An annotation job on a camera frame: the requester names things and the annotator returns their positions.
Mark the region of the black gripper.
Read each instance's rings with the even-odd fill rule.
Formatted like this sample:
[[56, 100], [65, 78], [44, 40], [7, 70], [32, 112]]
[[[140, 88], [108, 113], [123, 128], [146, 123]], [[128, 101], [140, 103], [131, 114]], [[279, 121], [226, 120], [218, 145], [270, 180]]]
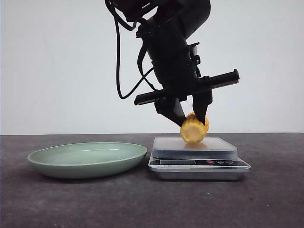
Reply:
[[181, 27], [174, 22], [156, 25], [152, 21], [139, 26], [136, 36], [143, 41], [157, 80], [162, 89], [138, 95], [135, 105], [154, 102], [158, 114], [182, 126], [186, 117], [180, 100], [193, 96], [193, 111], [197, 119], [206, 125], [208, 105], [212, 103], [212, 89], [236, 84], [238, 71], [218, 76], [200, 76], [197, 65], [200, 57], [194, 45], [188, 45]]

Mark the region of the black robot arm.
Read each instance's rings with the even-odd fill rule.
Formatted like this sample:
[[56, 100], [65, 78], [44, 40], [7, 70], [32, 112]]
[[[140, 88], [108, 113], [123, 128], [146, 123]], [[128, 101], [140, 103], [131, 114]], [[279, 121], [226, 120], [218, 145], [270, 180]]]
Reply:
[[152, 61], [152, 71], [161, 90], [137, 95], [135, 105], [154, 103], [157, 113], [179, 126], [185, 121], [181, 102], [193, 97], [193, 111], [202, 123], [212, 103], [212, 90], [239, 81], [237, 70], [218, 76], [202, 76], [196, 44], [187, 39], [208, 19], [208, 0], [107, 0], [116, 27], [136, 30], [142, 39], [137, 59], [139, 70], [145, 55]]

